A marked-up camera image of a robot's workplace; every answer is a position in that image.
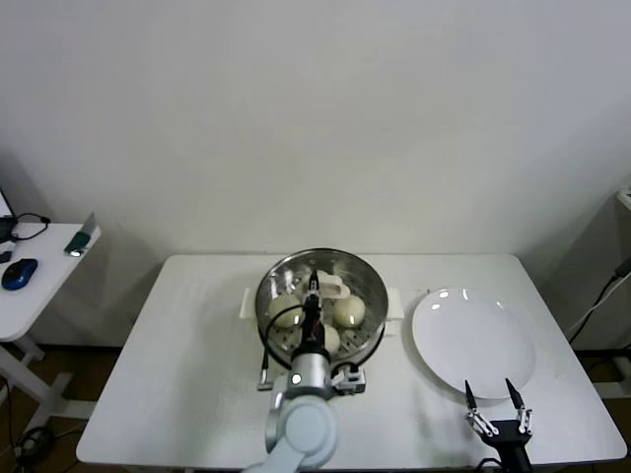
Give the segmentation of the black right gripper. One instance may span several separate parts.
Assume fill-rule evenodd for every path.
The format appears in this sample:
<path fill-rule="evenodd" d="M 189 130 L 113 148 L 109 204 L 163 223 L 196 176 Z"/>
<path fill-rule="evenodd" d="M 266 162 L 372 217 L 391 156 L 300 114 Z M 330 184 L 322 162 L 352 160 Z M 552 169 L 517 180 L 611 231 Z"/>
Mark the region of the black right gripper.
<path fill-rule="evenodd" d="M 516 420 L 488 421 L 479 411 L 467 379 L 464 381 L 466 420 L 480 437 L 491 437 L 490 445 L 492 447 L 524 446 L 529 442 L 532 433 L 530 426 L 532 411 L 527 408 L 521 394 L 512 382 L 508 378 L 505 379 L 505 382 L 517 411 Z"/>

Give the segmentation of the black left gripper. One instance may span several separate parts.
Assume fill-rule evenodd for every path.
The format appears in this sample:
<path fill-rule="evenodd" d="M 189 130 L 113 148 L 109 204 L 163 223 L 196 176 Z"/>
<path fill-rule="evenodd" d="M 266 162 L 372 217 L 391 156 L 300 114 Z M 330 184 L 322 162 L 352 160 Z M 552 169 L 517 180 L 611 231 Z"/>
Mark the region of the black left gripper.
<path fill-rule="evenodd" d="M 302 325 L 300 351 L 317 353 L 324 349 L 324 327 L 321 321 L 320 283 L 316 270 L 308 281 L 306 300 L 304 302 L 305 319 Z"/>

